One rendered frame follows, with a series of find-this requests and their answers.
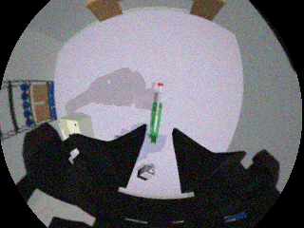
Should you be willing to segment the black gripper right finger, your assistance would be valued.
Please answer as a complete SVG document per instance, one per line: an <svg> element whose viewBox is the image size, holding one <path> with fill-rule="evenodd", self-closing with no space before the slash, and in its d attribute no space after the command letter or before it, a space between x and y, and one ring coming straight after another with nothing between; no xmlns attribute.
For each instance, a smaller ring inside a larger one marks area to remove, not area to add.
<svg viewBox="0 0 304 228"><path fill-rule="evenodd" d="M208 180L209 176L213 176L214 172L221 167L240 162L247 153L244 151L210 152L177 128L174 128L172 132L172 144L175 148L175 159L178 161L176 164L182 194L194 193L194 187Z"/></svg>

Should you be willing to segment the green u-shaped bracket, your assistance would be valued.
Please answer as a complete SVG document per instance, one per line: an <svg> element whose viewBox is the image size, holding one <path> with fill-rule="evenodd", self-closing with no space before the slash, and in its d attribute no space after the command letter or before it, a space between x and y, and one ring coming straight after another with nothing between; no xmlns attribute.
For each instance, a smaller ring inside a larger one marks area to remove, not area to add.
<svg viewBox="0 0 304 228"><path fill-rule="evenodd" d="M151 144L152 143L156 144L157 140L159 139L161 117L162 117L162 103L160 103L160 113L159 113L159 121L157 122L157 130L156 132L153 132L153 130L155 130L156 110L157 110L157 103L153 102L151 133L149 133L149 138L151 138Z"/></svg>

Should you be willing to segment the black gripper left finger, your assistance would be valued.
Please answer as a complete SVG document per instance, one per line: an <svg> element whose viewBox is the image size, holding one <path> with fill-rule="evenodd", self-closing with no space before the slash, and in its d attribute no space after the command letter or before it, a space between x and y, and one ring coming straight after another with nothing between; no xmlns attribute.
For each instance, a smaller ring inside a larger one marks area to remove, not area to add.
<svg viewBox="0 0 304 228"><path fill-rule="evenodd" d="M137 163L137 157L141 153L145 132L147 132L147 124L132 129L132 132L124 134L117 140L99 141L98 138L94 140L80 133L72 133L71 139L79 153L85 153L85 156L89 156L92 160L109 166L115 178L121 183L119 187L126 189L134 164Z"/></svg>

